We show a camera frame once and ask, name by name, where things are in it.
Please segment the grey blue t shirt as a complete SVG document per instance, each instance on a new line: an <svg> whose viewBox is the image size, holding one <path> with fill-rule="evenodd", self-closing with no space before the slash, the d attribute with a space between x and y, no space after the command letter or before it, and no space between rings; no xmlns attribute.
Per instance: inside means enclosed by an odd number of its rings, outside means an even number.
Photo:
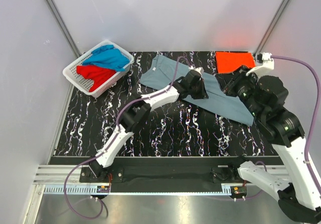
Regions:
<svg viewBox="0 0 321 224"><path fill-rule="evenodd" d="M176 61L163 55L153 58L150 69L142 74L140 83L144 86L161 90L170 84L174 76ZM227 119L251 126L254 117L237 97L225 95L215 76L208 73L202 74L208 99L192 99L190 96L184 101L197 105L211 113Z"/></svg>

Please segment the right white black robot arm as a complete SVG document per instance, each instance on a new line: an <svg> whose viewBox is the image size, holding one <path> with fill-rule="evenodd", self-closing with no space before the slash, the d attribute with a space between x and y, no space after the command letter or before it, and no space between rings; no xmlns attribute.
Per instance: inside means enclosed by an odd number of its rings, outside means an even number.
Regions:
<svg viewBox="0 0 321 224"><path fill-rule="evenodd" d="M217 74L220 89L238 97L254 117L257 128L281 158L290 181L259 169L240 158L228 169L234 182L251 182L273 197L292 221L320 223L320 191L305 159L306 138L299 119L283 105L288 90L276 76L258 76L245 66L227 74Z"/></svg>

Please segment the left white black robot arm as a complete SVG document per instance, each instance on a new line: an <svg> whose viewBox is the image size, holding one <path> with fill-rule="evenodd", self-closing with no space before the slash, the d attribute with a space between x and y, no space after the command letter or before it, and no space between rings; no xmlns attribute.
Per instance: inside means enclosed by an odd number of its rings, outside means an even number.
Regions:
<svg viewBox="0 0 321 224"><path fill-rule="evenodd" d="M186 76L179 77L161 90L137 95L127 103L116 118L112 135L88 163L91 176L98 182L108 177L107 168L112 165L118 151L134 133L140 131L152 110L187 96L193 99L207 99L203 72L202 67L190 67Z"/></svg>

